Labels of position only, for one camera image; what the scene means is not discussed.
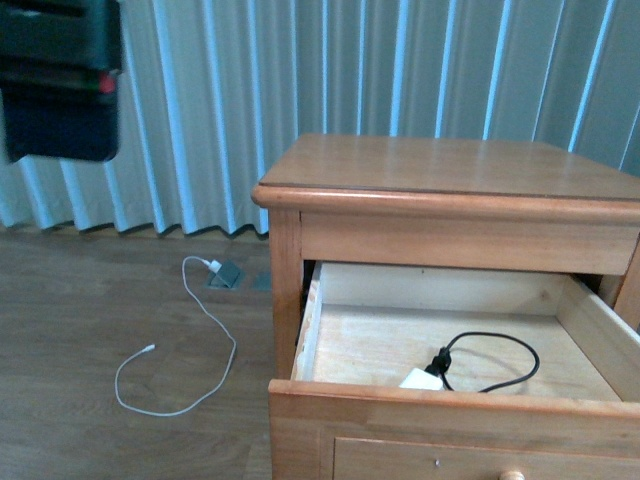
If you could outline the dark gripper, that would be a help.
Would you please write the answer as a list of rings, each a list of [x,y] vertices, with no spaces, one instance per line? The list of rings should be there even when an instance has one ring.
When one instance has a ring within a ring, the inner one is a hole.
[[[117,1],[4,1],[1,110],[9,162],[93,162],[119,149]]]

